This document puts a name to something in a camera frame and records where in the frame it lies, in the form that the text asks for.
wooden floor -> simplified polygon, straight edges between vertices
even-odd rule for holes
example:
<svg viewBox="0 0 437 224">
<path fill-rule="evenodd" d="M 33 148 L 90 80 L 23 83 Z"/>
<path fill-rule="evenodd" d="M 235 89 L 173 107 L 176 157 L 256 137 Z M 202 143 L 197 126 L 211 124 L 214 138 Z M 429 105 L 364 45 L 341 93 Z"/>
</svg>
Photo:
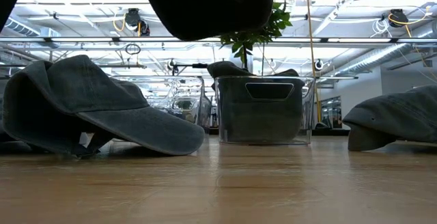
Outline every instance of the wooden floor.
<svg viewBox="0 0 437 224">
<path fill-rule="evenodd" d="M 219 145 L 152 157 L 113 143 L 91 160 L 0 147 L 0 223 L 436 223 L 437 148 L 348 152 Z"/>
</svg>

plant stem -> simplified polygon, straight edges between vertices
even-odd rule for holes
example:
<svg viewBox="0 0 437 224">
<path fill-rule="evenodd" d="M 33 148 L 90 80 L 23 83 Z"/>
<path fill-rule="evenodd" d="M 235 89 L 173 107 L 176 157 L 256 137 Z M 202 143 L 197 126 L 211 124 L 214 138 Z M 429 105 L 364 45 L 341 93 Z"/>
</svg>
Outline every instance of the plant stem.
<svg viewBox="0 0 437 224">
<path fill-rule="evenodd" d="M 243 64 L 244 64 L 244 68 L 246 70 L 248 70 L 249 68 L 247 68 L 247 50 L 246 47 L 243 45 Z"/>
</svg>

green leaves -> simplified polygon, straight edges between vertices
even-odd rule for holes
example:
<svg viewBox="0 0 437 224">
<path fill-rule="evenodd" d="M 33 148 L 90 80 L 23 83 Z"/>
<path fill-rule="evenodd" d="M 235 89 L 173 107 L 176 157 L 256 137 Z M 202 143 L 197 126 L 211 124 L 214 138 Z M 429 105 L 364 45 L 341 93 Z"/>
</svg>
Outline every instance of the green leaves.
<svg viewBox="0 0 437 224">
<path fill-rule="evenodd" d="M 272 14 L 268 22 L 261 29 L 231 32 L 220 36 L 221 48 L 231 44 L 234 57 L 241 58 L 241 61 L 245 64 L 246 55 L 252 55 L 251 51 L 253 51 L 253 45 L 255 43 L 272 42 L 273 38 L 282 36 L 281 30 L 292 26 L 290 13 L 285 11 L 286 7 L 287 4 L 285 1 L 283 3 L 274 2 L 272 5 Z"/>
</svg>

transparent container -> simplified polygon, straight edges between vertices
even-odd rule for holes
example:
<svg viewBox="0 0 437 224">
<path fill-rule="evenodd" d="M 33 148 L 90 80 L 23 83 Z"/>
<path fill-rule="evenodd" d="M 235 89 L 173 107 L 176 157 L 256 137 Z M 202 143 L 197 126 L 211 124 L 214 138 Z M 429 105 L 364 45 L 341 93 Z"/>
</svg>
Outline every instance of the transparent container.
<svg viewBox="0 0 437 224">
<path fill-rule="evenodd" d="M 310 144 L 314 78 L 224 76 L 215 83 L 222 143 Z"/>
<path fill-rule="evenodd" d="M 191 76 L 112 76 L 137 85 L 151 107 L 208 130 L 211 101 L 202 78 Z"/>
</svg>

yellow cable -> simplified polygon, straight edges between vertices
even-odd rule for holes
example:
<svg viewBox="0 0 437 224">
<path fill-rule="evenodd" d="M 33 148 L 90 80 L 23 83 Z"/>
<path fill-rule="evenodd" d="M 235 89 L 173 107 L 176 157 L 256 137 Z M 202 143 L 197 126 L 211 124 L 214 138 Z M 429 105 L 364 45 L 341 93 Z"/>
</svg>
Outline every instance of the yellow cable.
<svg viewBox="0 0 437 224">
<path fill-rule="evenodd" d="M 313 77 L 315 78 L 315 61 L 314 61 L 314 49 L 313 49 L 313 27 L 311 25 L 311 12 L 309 7 L 309 0 L 307 0 L 307 9 L 308 9 L 308 23 L 309 23 L 309 44 L 311 47 L 311 62 L 313 64 Z M 317 119 L 318 122 L 322 120 L 322 113 L 320 108 L 320 101 L 319 101 L 319 93 L 317 90 L 317 83 L 315 83 L 315 100 L 317 101 Z"/>
<path fill-rule="evenodd" d="M 411 22 L 411 23 L 398 22 L 398 21 L 396 21 L 396 20 L 393 20 L 393 19 L 391 18 L 391 16 L 393 16 L 393 14 L 390 14 L 390 15 L 389 15 L 389 20 L 392 21 L 392 22 L 394 22 L 394 23 L 397 23 L 397 24 L 400 24 L 400 25 L 411 25 L 411 24 L 415 24 L 415 23 L 418 23 L 418 22 L 421 22 L 421 21 L 425 20 L 427 14 L 425 13 L 425 16 L 423 16 L 423 18 L 421 18 L 421 19 L 419 19 L 419 20 L 416 20 L 416 21 L 414 21 L 414 22 Z"/>
<path fill-rule="evenodd" d="M 407 30 L 408 36 L 410 36 L 410 38 L 412 38 L 410 29 L 408 28 L 408 25 L 405 25 L 405 29 Z M 419 50 L 417 49 L 417 47 L 414 47 L 414 49 L 416 50 L 416 52 L 421 56 L 423 65 L 428 69 L 429 73 L 437 80 L 437 76 L 429 69 L 428 65 L 425 62 L 425 59 L 423 58 L 422 54 L 419 52 Z"/>
<path fill-rule="evenodd" d="M 118 32 L 123 31 L 124 30 L 124 25 L 126 24 L 126 13 L 123 15 L 123 27 L 122 27 L 122 29 L 119 29 L 117 27 L 117 25 L 115 24 L 115 20 L 113 20 L 112 23 L 114 24 L 115 30 L 117 30 Z"/>
</svg>

